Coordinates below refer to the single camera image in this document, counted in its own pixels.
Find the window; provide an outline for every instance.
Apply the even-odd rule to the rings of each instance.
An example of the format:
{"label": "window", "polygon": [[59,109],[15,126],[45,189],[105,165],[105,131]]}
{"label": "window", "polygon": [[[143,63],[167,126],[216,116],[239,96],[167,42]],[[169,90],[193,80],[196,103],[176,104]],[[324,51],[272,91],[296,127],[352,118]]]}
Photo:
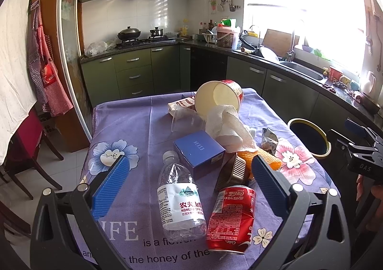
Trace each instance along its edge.
{"label": "window", "polygon": [[[248,4],[277,5],[249,6]],[[364,0],[245,0],[244,27],[256,25],[261,37],[274,29],[307,38],[326,58],[349,71],[361,71],[365,51],[366,13]]]}

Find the paper towel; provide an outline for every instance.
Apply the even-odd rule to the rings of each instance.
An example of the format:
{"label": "paper towel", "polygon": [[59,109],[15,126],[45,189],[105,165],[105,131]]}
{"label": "paper towel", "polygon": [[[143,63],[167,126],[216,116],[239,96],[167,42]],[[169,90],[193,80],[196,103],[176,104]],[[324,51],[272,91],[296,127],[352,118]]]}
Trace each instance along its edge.
{"label": "paper towel", "polygon": [[205,131],[224,147],[226,152],[258,150],[254,138],[240,121],[232,105],[213,107],[207,115]]}

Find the gas stove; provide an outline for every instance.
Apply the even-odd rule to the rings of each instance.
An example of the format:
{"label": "gas stove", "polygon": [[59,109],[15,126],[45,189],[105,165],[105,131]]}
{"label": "gas stove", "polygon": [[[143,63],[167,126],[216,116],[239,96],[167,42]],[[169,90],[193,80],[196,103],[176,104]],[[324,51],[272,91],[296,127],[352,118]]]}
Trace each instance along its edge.
{"label": "gas stove", "polygon": [[149,43],[169,43],[169,42],[175,42],[174,39],[169,39],[166,36],[157,36],[157,37],[149,37],[147,39],[134,39],[134,40],[127,40],[123,41],[121,43],[117,44],[118,49],[126,49],[126,48],[132,48],[134,46],[140,46],[143,44],[149,44]]}

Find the blue box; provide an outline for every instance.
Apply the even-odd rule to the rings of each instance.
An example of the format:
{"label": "blue box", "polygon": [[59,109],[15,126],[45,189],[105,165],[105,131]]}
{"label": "blue box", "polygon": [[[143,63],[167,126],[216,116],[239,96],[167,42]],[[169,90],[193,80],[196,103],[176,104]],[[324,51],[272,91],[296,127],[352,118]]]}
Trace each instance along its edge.
{"label": "blue box", "polygon": [[198,131],[173,142],[181,163],[189,169],[194,180],[222,166],[225,149],[205,131]]}

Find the paper cup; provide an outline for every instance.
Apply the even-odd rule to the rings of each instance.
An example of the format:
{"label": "paper cup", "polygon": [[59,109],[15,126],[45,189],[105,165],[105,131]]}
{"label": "paper cup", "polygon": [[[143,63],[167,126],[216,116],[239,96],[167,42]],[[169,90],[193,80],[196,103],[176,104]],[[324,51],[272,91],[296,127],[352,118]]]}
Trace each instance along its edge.
{"label": "paper cup", "polygon": [[239,112],[243,90],[232,80],[209,81],[200,86],[195,96],[195,109],[206,118],[210,109],[217,105],[232,105]]}

